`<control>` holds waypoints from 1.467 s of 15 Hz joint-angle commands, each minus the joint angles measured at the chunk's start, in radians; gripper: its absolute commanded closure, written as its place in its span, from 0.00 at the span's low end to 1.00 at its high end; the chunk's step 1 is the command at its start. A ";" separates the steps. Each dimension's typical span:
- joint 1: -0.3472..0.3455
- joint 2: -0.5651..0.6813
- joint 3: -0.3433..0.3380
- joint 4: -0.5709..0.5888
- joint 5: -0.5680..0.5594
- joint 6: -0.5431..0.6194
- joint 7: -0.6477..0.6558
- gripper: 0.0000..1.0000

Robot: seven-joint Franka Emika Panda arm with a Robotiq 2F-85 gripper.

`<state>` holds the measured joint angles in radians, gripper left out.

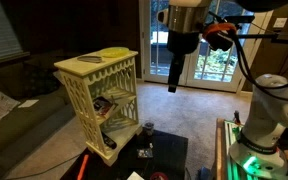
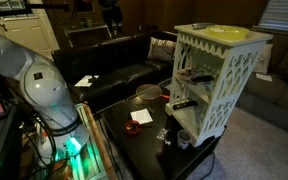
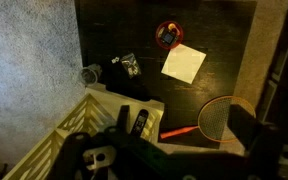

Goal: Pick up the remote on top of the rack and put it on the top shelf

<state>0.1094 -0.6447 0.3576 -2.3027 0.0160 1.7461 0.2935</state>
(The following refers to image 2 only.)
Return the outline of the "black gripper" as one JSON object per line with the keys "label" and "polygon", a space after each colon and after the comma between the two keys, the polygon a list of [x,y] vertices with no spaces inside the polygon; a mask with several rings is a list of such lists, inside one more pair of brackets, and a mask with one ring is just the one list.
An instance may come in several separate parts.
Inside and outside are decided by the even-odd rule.
{"label": "black gripper", "polygon": [[113,32],[113,25],[115,23],[117,26],[117,31],[122,31],[122,11],[117,5],[118,0],[98,0],[100,6],[102,7],[102,16],[104,22],[107,24],[109,31]]}

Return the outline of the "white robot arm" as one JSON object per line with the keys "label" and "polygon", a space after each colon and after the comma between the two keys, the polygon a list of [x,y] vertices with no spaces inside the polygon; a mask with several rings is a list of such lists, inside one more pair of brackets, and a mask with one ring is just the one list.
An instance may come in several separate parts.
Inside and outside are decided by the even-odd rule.
{"label": "white robot arm", "polygon": [[0,76],[17,80],[50,128],[57,151],[79,154],[89,140],[63,76],[47,57],[0,35]]}

